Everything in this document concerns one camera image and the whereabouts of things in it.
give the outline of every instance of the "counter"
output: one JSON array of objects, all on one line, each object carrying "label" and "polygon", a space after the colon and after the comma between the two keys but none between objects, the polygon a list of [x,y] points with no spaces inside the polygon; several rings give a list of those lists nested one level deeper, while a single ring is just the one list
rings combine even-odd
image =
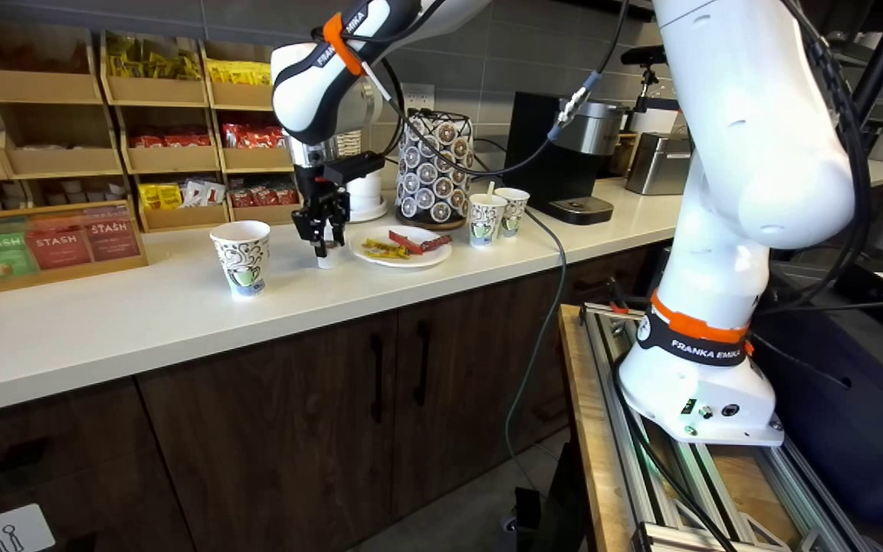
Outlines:
[{"label": "counter", "polygon": [[[544,219],[569,261],[663,243],[681,208],[678,198],[634,198],[617,180],[596,198],[614,202],[614,220]],[[388,223],[349,223],[348,240]],[[150,263],[137,271],[0,296],[0,407],[558,268],[533,220],[494,249],[454,234],[454,255],[433,271],[370,268],[345,249],[315,268],[294,227],[277,227],[268,291],[232,302],[207,231],[148,234],[146,249]]]}]

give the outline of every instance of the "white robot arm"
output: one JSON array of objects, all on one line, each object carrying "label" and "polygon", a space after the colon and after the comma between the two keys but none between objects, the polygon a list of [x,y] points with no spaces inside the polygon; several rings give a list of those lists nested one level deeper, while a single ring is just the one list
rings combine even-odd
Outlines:
[{"label": "white robot arm", "polygon": [[750,320],[769,249],[816,246],[850,220],[850,160],[783,0],[658,0],[658,18],[695,158],[624,397],[684,442],[779,445]]},{"label": "white robot arm", "polygon": [[357,0],[322,24],[315,43],[272,52],[272,110],[289,141],[303,207],[294,227],[326,258],[326,223],[345,243],[348,180],[384,166],[384,158],[339,158],[335,134],[359,129],[378,108],[359,99],[357,80],[388,50],[448,34],[487,0]]}]

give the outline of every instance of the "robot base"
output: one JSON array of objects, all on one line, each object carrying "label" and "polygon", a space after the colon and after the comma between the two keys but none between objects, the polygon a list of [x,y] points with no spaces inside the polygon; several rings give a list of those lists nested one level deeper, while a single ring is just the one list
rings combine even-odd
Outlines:
[{"label": "robot base", "polygon": [[631,411],[678,442],[747,447],[786,442],[776,392],[750,358],[736,369],[701,369],[634,343],[619,369],[619,389]]}]

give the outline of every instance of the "paper cup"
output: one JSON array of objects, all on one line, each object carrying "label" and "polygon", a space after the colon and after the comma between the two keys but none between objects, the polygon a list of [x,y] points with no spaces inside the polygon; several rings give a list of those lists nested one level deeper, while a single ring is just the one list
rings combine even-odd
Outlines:
[{"label": "paper cup", "polygon": [[270,223],[232,220],[210,234],[217,249],[223,278],[232,296],[259,296],[263,289],[263,268],[270,249]]},{"label": "paper cup", "polygon": [[494,193],[471,198],[471,246],[494,246],[500,240],[505,200]]},{"label": "paper cup", "polygon": [[505,200],[503,208],[503,235],[518,235],[530,193],[518,187],[498,187],[498,198]]}]

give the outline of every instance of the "coffee machine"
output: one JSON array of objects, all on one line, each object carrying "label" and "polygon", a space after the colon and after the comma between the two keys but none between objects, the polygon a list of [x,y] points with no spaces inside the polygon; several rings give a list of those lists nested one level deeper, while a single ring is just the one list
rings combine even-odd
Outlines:
[{"label": "coffee machine", "polygon": [[[563,104],[566,99],[556,96],[515,93],[505,166],[518,166],[544,147]],[[572,223],[612,220],[614,207],[591,198],[591,191],[617,154],[624,124],[624,104],[589,103],[528,166],[509,173],[505,185],[528,191],[530,207],[553,219]]]}]

